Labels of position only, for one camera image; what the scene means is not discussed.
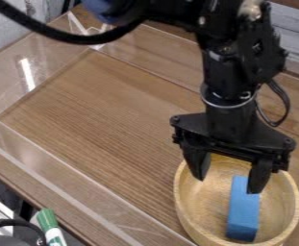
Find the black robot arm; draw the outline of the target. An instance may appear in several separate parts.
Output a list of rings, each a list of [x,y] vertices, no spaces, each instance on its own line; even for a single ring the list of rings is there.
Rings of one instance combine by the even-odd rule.
[[[294,140],[265,115],[257,92],[269,86],[290,104],[275,81],[287,52],[271,23],[269,0],[80,0],[112,30],[86,36],[67,33],[29,17],[7,0],[0,13],[32,32],[78,45],[106,44],[124,37],[144,21],[176,26],[195,35],[203,57],[201,96],[206,110],[175,115],[174,142],[192,177],[206,179],[211,154],[251,164],[247,192],[258,194],[274,173],[289,169]]]

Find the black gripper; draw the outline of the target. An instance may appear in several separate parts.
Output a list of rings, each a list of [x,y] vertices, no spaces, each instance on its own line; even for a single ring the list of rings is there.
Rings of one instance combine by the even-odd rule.
[[[180,146],[192,177],[203,182],[211,167],[211,154],[251,164],[247,194],[259,194],[271,172],[289,169],[294,139],[258,118],[255,104],[174,115],[174,142]]]

